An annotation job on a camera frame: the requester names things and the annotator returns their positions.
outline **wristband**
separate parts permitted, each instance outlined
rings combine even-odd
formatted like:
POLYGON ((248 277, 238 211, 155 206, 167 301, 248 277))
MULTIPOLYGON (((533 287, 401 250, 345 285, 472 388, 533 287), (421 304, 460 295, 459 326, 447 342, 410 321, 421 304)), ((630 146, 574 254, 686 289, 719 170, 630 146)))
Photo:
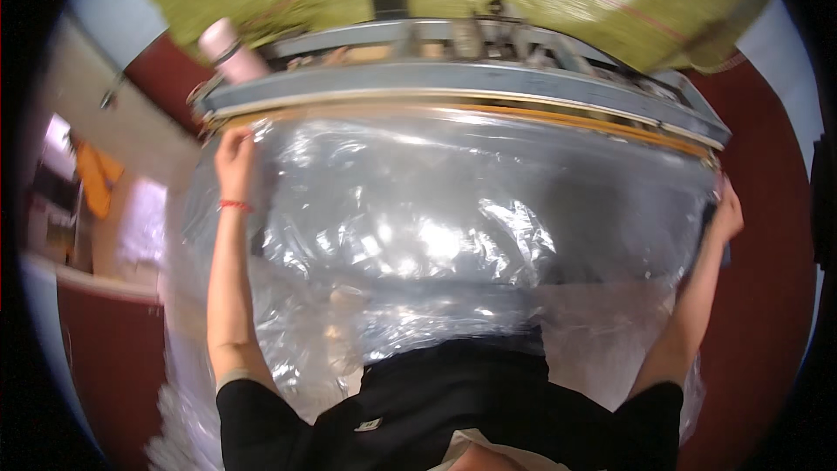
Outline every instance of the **wristband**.
POLYGON ((227 201, 225 199, 221 199, 218 201, 218 207, 237 207, 245 213, 253 212, 253 206, 239 201, 227 201))

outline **clear plastic bag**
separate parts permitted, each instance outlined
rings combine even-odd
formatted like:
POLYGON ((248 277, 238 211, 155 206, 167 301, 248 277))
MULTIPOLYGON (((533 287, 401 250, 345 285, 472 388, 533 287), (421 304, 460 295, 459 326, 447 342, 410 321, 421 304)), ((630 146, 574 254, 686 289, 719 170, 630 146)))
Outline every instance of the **clear plastic bag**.
MULTIPOLYGON (((310 423, 363 364, 533 324, 551 380, 613 409, 670 313, 715 178, 685 155, 477 111, 323 108, 252 127, 254 320, 280 393, 310 423)), ((183 214, 194 266, 176 275, 198 306, 216 147, 183 214)), ((684 429, 700 407, 696 371, 686 395, 684 429)))

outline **forearm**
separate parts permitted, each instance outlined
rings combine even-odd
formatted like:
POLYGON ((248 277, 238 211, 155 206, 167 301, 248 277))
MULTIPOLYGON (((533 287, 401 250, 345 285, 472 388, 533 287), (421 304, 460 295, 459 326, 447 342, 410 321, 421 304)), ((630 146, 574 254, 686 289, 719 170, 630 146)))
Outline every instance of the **forearm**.
POLYGON ((691 278, 662 333, 645 356, 629 397, 658 382, 672 381, 680 385, 685 382, 709 325, 723 247, 714 236, 706 235, 691 278))
POLYGON ((246 225, 247 215, 240 209, 221 210, 207 297, 210 350, 256 341, 247 278, 246 225))
POLYGON ((709 326, 723 251, 722 242, 711 235, 706 236, 689 282, 664 330, 664 334, 677 337, 689 365, 697 355, 709 326))

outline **white tag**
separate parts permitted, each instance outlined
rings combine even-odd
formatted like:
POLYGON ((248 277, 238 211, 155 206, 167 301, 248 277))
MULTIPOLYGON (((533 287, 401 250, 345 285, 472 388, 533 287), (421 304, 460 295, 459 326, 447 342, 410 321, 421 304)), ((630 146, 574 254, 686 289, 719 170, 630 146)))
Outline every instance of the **white tag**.
POLYGON ((361 425, 355 427, 355 431, 358 433, 362 433, 364 431, 371 431, 372 429, 378 429, 378 426, 381 425, 382 418, 376 418, 375 420, 370 420, 369 422, 364 422, 361 425))

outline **black t-shirt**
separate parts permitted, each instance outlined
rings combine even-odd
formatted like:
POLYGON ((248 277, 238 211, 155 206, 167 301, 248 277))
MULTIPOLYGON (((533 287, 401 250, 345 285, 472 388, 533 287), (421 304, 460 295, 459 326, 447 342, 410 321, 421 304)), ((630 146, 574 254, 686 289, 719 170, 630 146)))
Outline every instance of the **black t-shirt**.
POLYGON ((470 428, 571 471, 674 469, 682 403, 680 386, 664 382, 611 413, 548 382, 544 357, 468 340, 368 366, 360 393, 314 426, 257 382, 228 382, 217 397, 228 471, 427 471, 470 428))

